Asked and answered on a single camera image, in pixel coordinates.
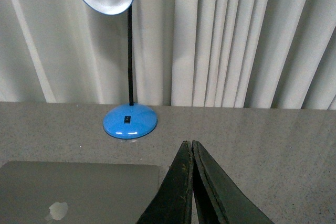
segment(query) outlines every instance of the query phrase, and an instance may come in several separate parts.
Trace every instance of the laptop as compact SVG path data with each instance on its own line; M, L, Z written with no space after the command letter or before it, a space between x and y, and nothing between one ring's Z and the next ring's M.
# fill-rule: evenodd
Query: laptop
M136 223L158 182L154 165L8 162L0 168L0 223Z

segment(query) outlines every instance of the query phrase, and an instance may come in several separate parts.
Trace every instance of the curtain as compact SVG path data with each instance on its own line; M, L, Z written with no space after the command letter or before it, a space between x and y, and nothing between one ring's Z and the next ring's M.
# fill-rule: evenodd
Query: curtain
M135 0L135 100L336 109L336 0ZM0 0L0 101L128 101L127 16Z

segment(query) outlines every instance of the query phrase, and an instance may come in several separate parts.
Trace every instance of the blue lamp base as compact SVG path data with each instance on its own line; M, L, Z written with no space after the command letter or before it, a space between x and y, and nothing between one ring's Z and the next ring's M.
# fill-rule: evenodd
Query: blue lamp base
M157 125L156 113L145 105L135 103L120 105L103 119L107 134L121 139L134 139L150 133Z

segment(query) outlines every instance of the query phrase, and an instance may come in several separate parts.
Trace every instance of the speckled stone surface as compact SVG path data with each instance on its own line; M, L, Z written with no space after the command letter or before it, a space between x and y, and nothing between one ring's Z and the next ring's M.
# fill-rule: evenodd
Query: speckled stone surface
M156 129L132 143L104 132L112 108L1 102L0 165L154 164L161 182L181 142L198 140L275 223L336 223L336 111L154 106Z

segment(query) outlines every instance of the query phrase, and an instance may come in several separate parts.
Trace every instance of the blue desk lamp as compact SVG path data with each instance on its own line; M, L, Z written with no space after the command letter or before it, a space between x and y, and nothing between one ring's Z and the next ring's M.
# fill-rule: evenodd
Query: blue desk lamp
M120 105L107 113L103 127L109 135L121 139L134 139L150 133L157 125L155 112L145 106L134 103L132 72L132 3L133 0L83 0L94 10L116 15L128 10L128 82L129 103Z

